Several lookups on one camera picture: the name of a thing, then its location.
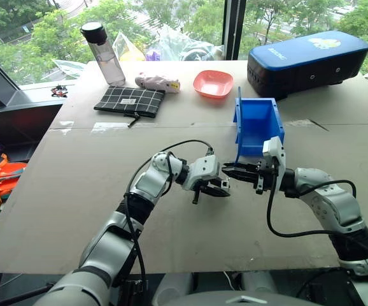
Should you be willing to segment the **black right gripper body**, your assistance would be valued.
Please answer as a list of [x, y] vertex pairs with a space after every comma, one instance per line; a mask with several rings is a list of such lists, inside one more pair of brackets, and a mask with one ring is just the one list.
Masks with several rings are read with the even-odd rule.
[[257, 163], [257, 181], [253, 184], [257, 194], [272, 189], [272, 183], [277, 180], [279, 175], [279, 161], [277, 158], [270, 158], [268, 161], [263, 159]]

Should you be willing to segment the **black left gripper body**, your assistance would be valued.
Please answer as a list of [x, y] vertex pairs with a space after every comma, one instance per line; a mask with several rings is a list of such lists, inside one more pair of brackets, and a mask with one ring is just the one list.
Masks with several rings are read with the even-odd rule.
[[198, 204], [199, 197], [201, 193], [205, 193], [206, 188], [208, 187], [208, 183], [196, 183], [193, 187], [194, 198], [192, 203], [194, 205]]

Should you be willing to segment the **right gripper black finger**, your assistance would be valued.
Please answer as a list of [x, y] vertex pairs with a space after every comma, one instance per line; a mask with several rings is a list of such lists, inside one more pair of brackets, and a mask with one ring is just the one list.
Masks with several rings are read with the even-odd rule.
[[254, 183], [255, 181], [255, 173], [243, 168], [222, 168], [222, 172], [226, 176], [242, 182]]
[[223, 172], [226, 171], [256, 172], [257, 165], [251, 163], [224, 163]]

